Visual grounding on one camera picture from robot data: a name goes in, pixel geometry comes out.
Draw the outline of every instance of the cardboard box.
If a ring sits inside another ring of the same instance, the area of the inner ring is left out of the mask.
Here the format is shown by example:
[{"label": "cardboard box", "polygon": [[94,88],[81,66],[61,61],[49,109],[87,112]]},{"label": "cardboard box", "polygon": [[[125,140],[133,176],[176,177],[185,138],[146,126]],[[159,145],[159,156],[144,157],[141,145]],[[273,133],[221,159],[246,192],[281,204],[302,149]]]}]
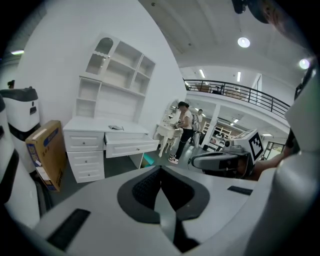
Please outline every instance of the cardboard box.
[{"label": "cardboard box", "polygon": [[67,163],[61,122],[47,122],[32,133],[25,143],[43,183],[50,191],[60,191],[61,178]]}]

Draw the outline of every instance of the backpack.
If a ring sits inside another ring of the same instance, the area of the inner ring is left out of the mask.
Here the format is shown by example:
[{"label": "backpack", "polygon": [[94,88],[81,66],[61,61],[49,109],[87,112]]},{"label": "backpack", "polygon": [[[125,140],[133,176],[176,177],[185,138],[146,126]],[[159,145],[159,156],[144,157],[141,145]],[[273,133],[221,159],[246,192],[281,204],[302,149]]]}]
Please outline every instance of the backpack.
[{"label": "backpack", "polygon": [[192,114],[191,126],[195,132],[200,132],[199,117],[196,114]]}]

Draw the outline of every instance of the woman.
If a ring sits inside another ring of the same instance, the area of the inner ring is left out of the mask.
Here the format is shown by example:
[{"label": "woman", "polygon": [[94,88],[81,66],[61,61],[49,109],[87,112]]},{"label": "woman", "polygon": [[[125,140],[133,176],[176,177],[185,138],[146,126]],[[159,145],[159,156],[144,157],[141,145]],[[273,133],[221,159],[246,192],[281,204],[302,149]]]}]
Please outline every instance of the woman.
[{"label": "woman", "polygon": [[178,128],[183,129],[182,136],[180,138],[179,147],[175,154],[170,154],[170,158],[168,161],[173,164],[177,164],[179,162],[179,158],[184,150],[184,147],[187,141],[193,136],[194,130],[192,129],[192,120],[193,116],[189,110],[189,104],[183,101],[180,101],[178,104],[178,109],[181,111],[182,120],[181,124],[177,125]]}]

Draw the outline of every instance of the open drawer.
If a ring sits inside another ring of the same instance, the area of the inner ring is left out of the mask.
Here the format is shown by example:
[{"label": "open drawer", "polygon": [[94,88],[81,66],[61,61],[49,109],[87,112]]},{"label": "open drawer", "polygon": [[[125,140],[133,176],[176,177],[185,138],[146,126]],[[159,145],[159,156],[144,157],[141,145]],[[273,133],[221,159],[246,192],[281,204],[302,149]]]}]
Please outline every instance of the open drawer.
[{"label": "open drawer", "polygon": [[159,144],[159,140],[153,140],[148,135],[142,133],[106,132],[104,137],[106,158],[115,158],[155,151]]}]

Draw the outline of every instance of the sneaker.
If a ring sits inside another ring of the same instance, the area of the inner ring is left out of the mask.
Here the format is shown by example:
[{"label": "sneaker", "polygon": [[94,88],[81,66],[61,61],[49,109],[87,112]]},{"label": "sneaker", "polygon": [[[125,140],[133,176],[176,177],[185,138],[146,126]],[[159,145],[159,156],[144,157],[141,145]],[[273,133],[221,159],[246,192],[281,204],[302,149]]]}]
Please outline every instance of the sneaker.
[{"label": "sneaker", "polygon": [[172,163],[172,164],[175,164],[175,165],[177,165],[178,162],[179,162],[178,159],[175,159],[175,158],[172,158],[172,157],[170,157],[170,158],[168,159],[168,161],[169,161],[170,163]]}]

